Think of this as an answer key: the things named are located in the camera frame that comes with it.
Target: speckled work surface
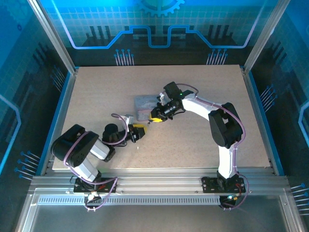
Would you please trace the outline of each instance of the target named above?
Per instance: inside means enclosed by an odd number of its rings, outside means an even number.
[[[238,65],[81,67],[63,132],[77,123],[101,137],[108,123],[121,126],[111,113],[134,115],[135,96],[159,94],[171,81],[197,87],[199,96],[207,100],[233,103],[247,132],[238,149],[237,166],[269,166]],[[89,157],[100,169],[219,166],[218,146],[209,122],[192,112],[177,115],[173,121],[151,124],[141,140],[116,148],[108,163]],[[55,159],[53,169],[65,167]]]

